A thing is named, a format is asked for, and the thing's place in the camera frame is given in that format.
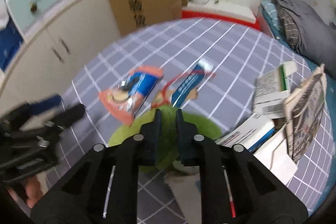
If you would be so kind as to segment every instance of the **paper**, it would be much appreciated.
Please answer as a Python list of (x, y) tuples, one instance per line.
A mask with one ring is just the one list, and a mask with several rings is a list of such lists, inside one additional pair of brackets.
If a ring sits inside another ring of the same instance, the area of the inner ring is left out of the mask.
[(283, 184), (287, 184), (297, 170), (296, 164), (287, 154), (285, 127), (265, 142), (254, 156)]
[(169, 172), (164, 181), (172, 190), (187, 223), (202, 224), (200, 175), (179, 176)]
[(320, 128), (326, 98), (324, 64), (284, 101), (288, 154), (298, 162)]

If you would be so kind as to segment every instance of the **drawer handle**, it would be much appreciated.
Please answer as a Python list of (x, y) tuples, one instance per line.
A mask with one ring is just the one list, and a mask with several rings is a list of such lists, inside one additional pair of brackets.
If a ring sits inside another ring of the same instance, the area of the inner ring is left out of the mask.
[(71, 51), (70, 51), (68, 45), (65, 44), (64, 40), (61, 39), (61, 38), (60, 38), (59, 40), (60, 40), (60, 42), (62, 43), (62, 45), (63, 45), (63, 47), (65, 48), (65, 50), (67, 51), (67, 54), (71, 54)]
[(54, 54), (57, 56), (58, 60), (59, 60), (61, 63), (64, 63), (63, 58), (61, 57), (61, 55), (59, 55), (59, 53), (58, 53), (54, 48), (52, 48), (52, 51), (53, 51)]
[(37, 3), (36, 2), (30, 2), (30, 12), (32, 13), (32, 14), (34, 14), (34, 13), (36, 13), (36, 11), (37, 11)]

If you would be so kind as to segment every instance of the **snack bag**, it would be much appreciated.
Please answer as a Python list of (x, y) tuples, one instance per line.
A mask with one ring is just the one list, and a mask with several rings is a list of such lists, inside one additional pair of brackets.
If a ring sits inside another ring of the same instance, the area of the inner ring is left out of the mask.
[(122, 81), (117, 88), (99, 93), (99, 98), (116, 119), (130, 126), (135, 114), (162, 75), (162, 70), (159, 68), (138, 67), (130, 71), (127, 80)]
[[(180, 108), (185, 100), (196, 99), (198, 97), (197, 85), (205, 76), (214, 76), (214, 73), (211, 73), (212, 69), (213, 64), (209, 63), (206, 59), (201, 58), (191, 72), (184, 72), (181, 75), (174, 77), (162, 90), (159, 90), (151, 103), (151, 108), (159, 108), (162, 105), (170, 104), (173, 107)], [(172, 84), (182, 80), (184, 76), (187, 77), (177, 89), (169, 89)]]

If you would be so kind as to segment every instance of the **table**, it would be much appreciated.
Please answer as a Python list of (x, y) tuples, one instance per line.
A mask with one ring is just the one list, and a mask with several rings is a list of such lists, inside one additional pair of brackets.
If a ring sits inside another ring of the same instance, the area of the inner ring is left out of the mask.
[[(63, 176), (96, 143), (107, 144), (121, 123), (98, 100), (98, 92), (117, 85), (140, 64), (162, 67), (164, 80), (193, 68), (204, 56), (214, 64), (216, 76), (199, 88), (199, 98), (184, 103), (185, 111), (200, 113), (217, 123), (223, 134), (251, 115), (255, 79), (285, 61), (297, 62), (291, 75), (291, 91), (311, 75), (305, 60), (254, 29), (212, 19), (188, 19), (157, 24), (111, 44), (88, 63), (63, 96), (64, 107), (82, 102), (87, 115), (64, 132), (58, 148), (61, 163), (47, 174), (49, 186)], [(157, 84), (138, 114), (145, 112), (165, 81)], [(329, 176), (333, 137), (325, 107), (320, 129), (298, 164), (288, 188), (310, 213)], [(140, 223), (185, 223), (164, 172), (139, 174), (138, 221)]]

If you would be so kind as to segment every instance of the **finger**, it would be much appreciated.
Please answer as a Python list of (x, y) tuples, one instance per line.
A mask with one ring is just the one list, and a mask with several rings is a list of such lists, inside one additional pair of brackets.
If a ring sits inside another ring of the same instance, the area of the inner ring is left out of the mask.
[(38, 201), (39, 199), (37, 198), (28, 198), (26, 204), (30, 209), (32, 209)]
[(26, 181), (26, 194), (29, 199), (40, 199), (43, 195), (41, 184), (36, 177), (28, 178)]
[(18, 200), (18, 198), (17, 198), (17, 194), (15, 193), (15, 191), (14, 191), (12, 188), (7, 188), (7, 191), (8, 191), (8, 193), (10, 194), (10, 196), (11, 196), (15, 201)]

